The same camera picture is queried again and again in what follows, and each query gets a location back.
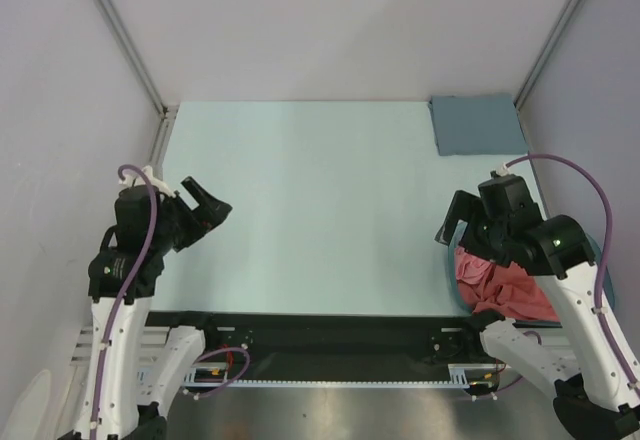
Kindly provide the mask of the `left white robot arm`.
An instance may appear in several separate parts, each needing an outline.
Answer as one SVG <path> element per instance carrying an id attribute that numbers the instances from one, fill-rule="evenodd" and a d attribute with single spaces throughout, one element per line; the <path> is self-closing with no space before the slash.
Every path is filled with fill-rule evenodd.
<path id="1" fill-rule="evenodd" d="M 195 200 L 150 170 L 124 167 L 123 188 L 114 202 L 115 223 L 107 229 L 88 267 L 92 340 L 84 398 L 67 439 L 163 439 L 167 416 L 196 359 L 209 360 L 219 334 L 205 323 L 169 329 L 145 377 L 138 375 L 146 323 L 165 256 L 181 252 L 219 227 L 232 211 L 193 177 L 181 185 Z"/>

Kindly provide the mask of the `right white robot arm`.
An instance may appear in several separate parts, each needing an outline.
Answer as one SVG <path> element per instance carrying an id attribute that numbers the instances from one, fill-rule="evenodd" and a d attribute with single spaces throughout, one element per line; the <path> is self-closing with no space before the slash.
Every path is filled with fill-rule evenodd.
<path id="1" fill-rule="evenodd" d="M 461 336 L 473 361 L 504 361 L 552 400 L 556 417 L 574 439 L 623 439 L 639 430 L 638 370 L 626 372 L 610 340 L 620 338 L 606 299 L 596 295 L 594 252 L 577 221 L 566 215 L 543 219 L 529 193 L 473 195 L 455 192 L 437 242 L 460 241 L 469 253 L 523 268 L 557 315 L 575 362 L 519 331 L 497 313 L 476 314 Z"/>

